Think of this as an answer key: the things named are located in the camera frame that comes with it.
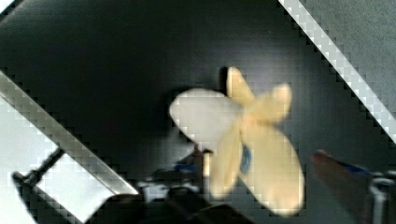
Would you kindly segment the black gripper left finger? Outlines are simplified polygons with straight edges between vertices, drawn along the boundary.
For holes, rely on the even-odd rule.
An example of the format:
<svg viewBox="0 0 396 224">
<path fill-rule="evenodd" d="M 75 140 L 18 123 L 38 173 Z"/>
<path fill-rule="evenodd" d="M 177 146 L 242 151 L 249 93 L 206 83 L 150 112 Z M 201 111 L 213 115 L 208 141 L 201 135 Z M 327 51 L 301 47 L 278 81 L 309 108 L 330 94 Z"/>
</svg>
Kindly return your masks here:
<svg viewBox="0 0 396 224">
<path fill-rule="evenodd" d="M 134 185 L 134 193 L 109 197 L 92 224 L 254 224 L 226 203 L 209 200 L 211 152 L 196 146 L 171 169 L 157 170 Z"/>
</svg>

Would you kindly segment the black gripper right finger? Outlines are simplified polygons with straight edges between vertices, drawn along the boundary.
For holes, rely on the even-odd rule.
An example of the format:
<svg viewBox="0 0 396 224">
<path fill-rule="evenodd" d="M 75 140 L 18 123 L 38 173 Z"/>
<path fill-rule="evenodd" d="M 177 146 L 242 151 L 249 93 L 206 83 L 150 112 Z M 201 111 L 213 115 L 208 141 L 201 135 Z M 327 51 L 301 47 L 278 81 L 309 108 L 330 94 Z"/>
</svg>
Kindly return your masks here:
<svg viewBox="0 0 396 224">
<path fill-rule="evenodd" d="M 356 224 L 395 224 L 395 171 L 373 172 L 339 161 L 324 150 L 311 157 L 317 180 Z"/>
</svg>

